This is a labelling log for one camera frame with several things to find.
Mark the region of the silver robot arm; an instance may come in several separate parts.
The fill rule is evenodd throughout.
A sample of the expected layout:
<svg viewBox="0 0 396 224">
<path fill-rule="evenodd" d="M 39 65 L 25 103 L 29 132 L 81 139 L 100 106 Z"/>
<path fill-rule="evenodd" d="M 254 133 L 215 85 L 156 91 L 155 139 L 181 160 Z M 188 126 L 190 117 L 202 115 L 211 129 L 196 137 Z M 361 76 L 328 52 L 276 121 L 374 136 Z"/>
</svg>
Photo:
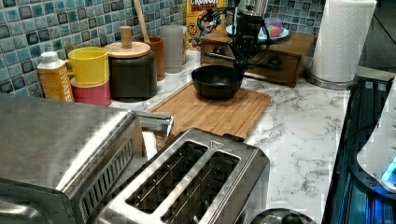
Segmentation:
<svg viewBox="0 0 396 224">
<path fill-rule="evenodd" d="M 235 0 L 233 22 L 233 68 L 241 80 L 249 61 L 260 51 L 259 33 L 265 22 L 267 0 Z"/>
</svg>

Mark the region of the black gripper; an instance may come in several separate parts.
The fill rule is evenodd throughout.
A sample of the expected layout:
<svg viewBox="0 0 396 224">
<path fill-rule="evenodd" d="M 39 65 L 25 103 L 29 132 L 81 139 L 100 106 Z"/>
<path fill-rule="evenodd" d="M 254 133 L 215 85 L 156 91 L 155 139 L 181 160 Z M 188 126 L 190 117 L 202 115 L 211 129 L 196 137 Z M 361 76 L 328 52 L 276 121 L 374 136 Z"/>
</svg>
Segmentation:
<svg viewBox="0 0 396 224">
<path fill-rule="evenodd" d="M 251 16 L 239 13 L 233 23 L 232 51 L 233 69 L 240 71 L 240 79 L 243 79 L 248 70 L 247 60 L 252 59 L 261 51 L 259 32 L 262 29 L 263 20 L 260 16 Z"/>
</svg>

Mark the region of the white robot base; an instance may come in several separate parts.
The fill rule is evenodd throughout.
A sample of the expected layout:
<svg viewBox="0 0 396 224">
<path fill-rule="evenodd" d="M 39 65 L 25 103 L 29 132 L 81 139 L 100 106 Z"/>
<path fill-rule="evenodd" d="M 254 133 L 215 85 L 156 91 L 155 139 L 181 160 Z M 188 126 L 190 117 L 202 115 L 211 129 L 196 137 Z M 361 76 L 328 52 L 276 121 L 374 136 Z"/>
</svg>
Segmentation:
<svg viewBox="0 0 396 224">
<path fill-rule="evenodd" d="M 395 81 L 361 77 L 350 115 L 357 135 L 350 171 L 370 193 L 394 201 Z"/>
</svg>

